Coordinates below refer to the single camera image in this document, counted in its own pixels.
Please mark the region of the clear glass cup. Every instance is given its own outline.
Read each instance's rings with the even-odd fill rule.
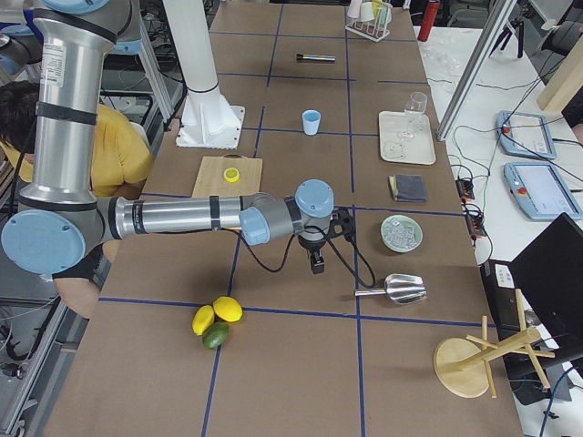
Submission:
[[[426,109],[427,96],[418,91],[414,92],[404,106],[404,114],[407,117],[407,128],[405,131],[399,133],[401,138],[412,139],[415,137],[415,133],[413,132],[414,122],[425,113]]]

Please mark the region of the yellow bottle cap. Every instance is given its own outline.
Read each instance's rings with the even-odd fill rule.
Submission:
[[[222,174],[222,176],[225,178],[225,180],[227,182],[237,182],[240,178],[240,174],[239,174],[239,170],[237,170],[235,167],[229,167],[225,170],[225,172]]]

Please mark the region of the yellow lemon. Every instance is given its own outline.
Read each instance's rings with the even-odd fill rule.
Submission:
[[[215,321],[215,311],[210,305],[200,307],[192,319],[192,330],[197,335],[202,335]]]
[[[221,296],[212,302],[215,313],[225,321],[237,321],[243,316],[243,308],[234,298]]]

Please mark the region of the cutting board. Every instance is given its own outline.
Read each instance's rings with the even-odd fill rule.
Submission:
[[[192,197],[247,196],[259,192],[263,160],[246,157],[204,157],[194,184]],[[237,182],[227,182],[223,173],[227,168],[239,170]]]

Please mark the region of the red bottle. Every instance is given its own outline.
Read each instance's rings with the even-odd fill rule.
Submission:
[[[434,26],[438,10],[439,0],[429,0],[429,2],[427,2],[427,8],[423,15],[423,23],[421,23],[421,29],[419,30],[419,36],[417,37],[419,41],[427,41],[429,32],[431,32],[431,28]]]

